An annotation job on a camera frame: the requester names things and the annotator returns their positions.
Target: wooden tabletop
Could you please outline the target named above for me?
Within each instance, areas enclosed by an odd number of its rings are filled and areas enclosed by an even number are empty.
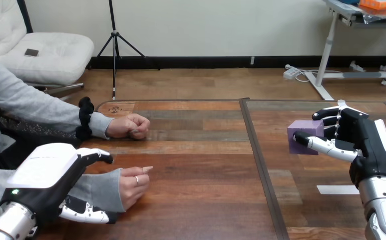
[[[351,185],[350,164],[325,155],[289,153],[287,126],[335,105],[252,100],[104,103],[98,111],[106,116],[138,113],[150,119],[151,129],[142,141],[85,142],[83,147],[115,156],[114,164],[96,163],[87,173],[154,166],[150,189],[116,224],[61,220],[44,229],[40,239],[364,240],[359,195],[322,195],[317,189]],[[386,123],[384,103],[348,105]],[[261,168],[269,174],[269,190],[264,191],[267,181]],[[277,217],[282,224],[274,225]]]
[[[98,111],[113,118],[138,113],[151,129],[143,141],[85,142],[115,159],[87,173],[154,166],[150,188],[114,225],[61,221],[41,239],[276,239],[237,100],[108,102]]]
[[[348,102],[386,124],[386,104]],[[335,102],[247,103],[290,239],[365,240],[359,195],[322,195],[317,185],[352,185],[350,163],[326,155],[290,154],[286,128]]]

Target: robotic hand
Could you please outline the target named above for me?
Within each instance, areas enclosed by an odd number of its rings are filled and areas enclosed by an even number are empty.
[[[359,189],[365,217],[365,236],[386,240],[386,127],[383,120],[339,101],[339,106],[317,111],[313,120],[323,120],[325,137],[297,131],[293,139],[310,149],[351,162],[349,174]]]
[[[38,227],[57,217],[82,223],[115,223],[115,212],[68,195],[86,167],[96,161],[111,164],[113,158],[97,148],[76,150],[65,143],[37,147],[7,180],[0,201],[0,240],[32,237]]]

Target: hair tie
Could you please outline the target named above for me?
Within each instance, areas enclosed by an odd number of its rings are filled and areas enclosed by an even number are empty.
[[[75,129],[75,135],[81,141],[85,141],[91,138],[92,131],[88,124],[90,123],[90,114],[94,112],[94,105],[91,103],[90,98],[85,96],[79,101],[78,107],[78,117],[81,122],[81,126],[78,126]]]

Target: tufted cushion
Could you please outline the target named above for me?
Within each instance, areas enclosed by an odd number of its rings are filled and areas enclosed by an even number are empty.
[[[39,50],[38,56],[24,56],[27,49]],[[93,50],[93,42],[86,36],[35,32],[0,56],[0,63],[24,82],[64,86],[81,77]]]
[[[0,0],[0,55],[8,53],[26,35],[16,0]]]

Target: purple foam block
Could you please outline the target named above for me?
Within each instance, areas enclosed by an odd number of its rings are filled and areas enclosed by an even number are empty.
[[[293,140],[295,131],[303,131],[313,136],[324,136],[324,122],[322,120],[296,120],[287,128],[288,145],[291,154],[318,155],[318,152],[307,148]]]

